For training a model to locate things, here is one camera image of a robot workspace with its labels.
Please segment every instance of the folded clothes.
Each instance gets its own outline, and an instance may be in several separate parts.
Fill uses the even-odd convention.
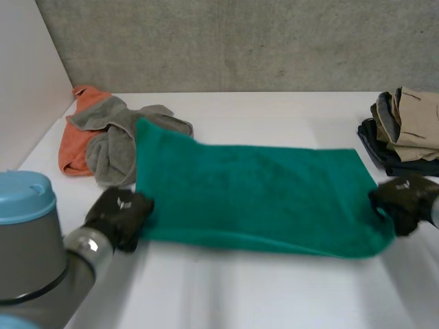
[[[76,98],[75,114],[81,113],[91,106],[111,97],[110,93],[97,90],[92,86],[77,86],[72,91]],[[87,167],[85,154],[88,142],[100,131],[81,131],[69,122],[68,116],[61,145],[58,152],[58,166],[61,172],[71,176],[88,176],[93,173]]]
[[[352,149],[203,145],[137,121],[137,191],[154,199],[144,239],[363,258],[394,239]]]
[[[374,119],[366,119],[358,127],[358,136],[369,156],[385,168],[388,176],[418,174],[439,177],[439,160],[424,159],[401,162],[398,154],[387,148],[385,142],[377,140],[377,124]]]
[[[406,87],[381,93],[371,107],[377,139],[388,142],[401,161],[439,157],[439,94],[419,93]]]
[[[136,180],[136,121],[146,118],[166,129],[193,136],[192,125],[173,117],[162,105],[129,110],[124,101],[111,96],[73,115],[70,122],[81,131],[100,131],[86,148],[85,161],[102,186],[124,186]]]

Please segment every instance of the teal towel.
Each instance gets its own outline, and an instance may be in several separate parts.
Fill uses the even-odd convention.
[[[355,150],[203,145],[137,121],[143,238],[258,252],[374,256],[394,239]]]

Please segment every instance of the concrete wall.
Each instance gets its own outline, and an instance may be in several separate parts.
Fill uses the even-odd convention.
[[[438,0],[37,0],[73,84],[439,90]]]
[[[34,0],[0,1],[0,170],[16,169],[72,104]]]

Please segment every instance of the orange towel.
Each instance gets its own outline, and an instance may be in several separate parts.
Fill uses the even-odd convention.
[[[72,93],[77,99],[75,114],[111,96],[110,93],[92,86],[77,86]],[[65,175],[91,176],[93,174],[85,162],[85,152],[88,142],[102,131],[82,132],[69,122],[69,117],[71,116],[66,118],[67,124],[58,152],[58,165]]]

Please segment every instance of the black glove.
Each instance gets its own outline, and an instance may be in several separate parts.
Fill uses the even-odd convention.
[[[89,210],[84,227],[103,233],[113,249],[133,252],[154,201],[141,193],[110,187]]]
[[[395,178],[369,193],[374,211],[393,220],[397,236],[408,236],[420,221],[433,224],[431,207],[438,196],[439,185],[417,175]]]

